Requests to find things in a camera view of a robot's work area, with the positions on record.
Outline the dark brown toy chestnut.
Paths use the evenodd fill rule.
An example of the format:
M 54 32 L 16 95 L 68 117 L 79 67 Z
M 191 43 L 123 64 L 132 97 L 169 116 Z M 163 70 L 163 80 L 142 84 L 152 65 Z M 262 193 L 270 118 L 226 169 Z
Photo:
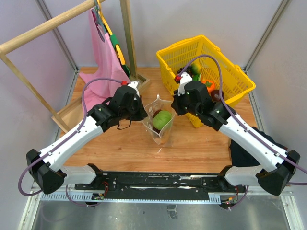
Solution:
M 211 95 L 212 100 L 215 102 L 219 102 L 221 100 L 218 89 L 211 91 L 210 95 Z

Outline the clear polka dot zip bag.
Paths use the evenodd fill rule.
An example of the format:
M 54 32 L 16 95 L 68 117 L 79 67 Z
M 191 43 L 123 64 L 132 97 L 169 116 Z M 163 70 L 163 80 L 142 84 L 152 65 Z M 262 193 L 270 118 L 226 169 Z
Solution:
M 142 123 L 155 143 L 161 146 L 169 141 L 176 115 L 171 104 L 171 101 L 160 98 L 158 94 L 153 102 L 144 107 L 147 117 Z

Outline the green toy cabbage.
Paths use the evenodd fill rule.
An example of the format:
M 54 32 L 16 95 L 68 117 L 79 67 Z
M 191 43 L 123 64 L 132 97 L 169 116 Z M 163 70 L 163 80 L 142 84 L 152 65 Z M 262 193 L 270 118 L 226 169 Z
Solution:
M 153 126 L 157 130 L 161 130 L 171 120 L 172 115 L 169 111 L 161 110 L 153 118 Z

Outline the toy papaya slice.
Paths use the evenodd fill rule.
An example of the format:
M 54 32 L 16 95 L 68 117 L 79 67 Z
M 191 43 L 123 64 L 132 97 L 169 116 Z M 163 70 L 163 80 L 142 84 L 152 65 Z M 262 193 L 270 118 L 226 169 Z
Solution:
M 157 113 L 159 113 L 159 111 L 161 111 L 161 110 L 157 110 L 157 111 L 154 113 L 153 118 L 154 118 L 154 116 L 155 116 Z M 158 140 L 158 142 L 161 144 L 161 143 L 162 143 L 162 136 L 161 136 L 161 134 L 160 134 L 161 130 L 157 130 L 156 128 L 153 128 L 153 129 L 154 129 L 154 132 L 156 132 L 156 133 L 158 134 L 157 140 Z

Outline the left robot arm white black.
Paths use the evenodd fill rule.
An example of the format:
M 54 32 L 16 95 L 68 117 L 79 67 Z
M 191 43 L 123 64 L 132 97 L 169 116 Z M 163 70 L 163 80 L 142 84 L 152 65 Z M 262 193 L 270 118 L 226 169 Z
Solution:
M 65 167 L 64 163 L 92 139 L 111 127 L 119 127 L 121 120 L 142 121 L 146 117 L 137 82 L 122 85 L 116 89 L 114 96 L 95 105 L 88 111 L 85 120 L 56 142 L 40 151 L 28 151 L 28 172 L 44 194 L 51 194 L 69 184 L 86 184 L 96 190 L 103 183 L 96 166 Z

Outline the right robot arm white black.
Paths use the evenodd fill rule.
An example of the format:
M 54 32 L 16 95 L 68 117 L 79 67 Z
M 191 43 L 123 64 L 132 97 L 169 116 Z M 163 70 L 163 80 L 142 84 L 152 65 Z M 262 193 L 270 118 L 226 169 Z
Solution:
M 227 192 L 235 185 L 259 185 L 272 195 L 280 195 L 296 171 L 299 153 L 278 147 L 246 124 L 234 109 L 213 102 L 200 81 L 181 79 L 178 84 L 171 104 L 177 115 L 195 115 L 204 125 L 228 136 L 259 163 L 250 167 L 224 167 L 219 173 L 218 188 Z

